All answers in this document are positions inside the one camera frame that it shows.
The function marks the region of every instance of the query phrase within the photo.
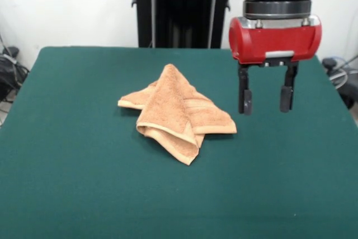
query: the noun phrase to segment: green table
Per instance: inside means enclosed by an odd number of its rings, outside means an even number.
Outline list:
[[[229,112],[191,166],[117,100],[175,64]],[[318,61],[294,110],[285,68],[252,68],[239,115],[226,50],[45,48],[0,130],[0,238],[358,238],[358,132]]]

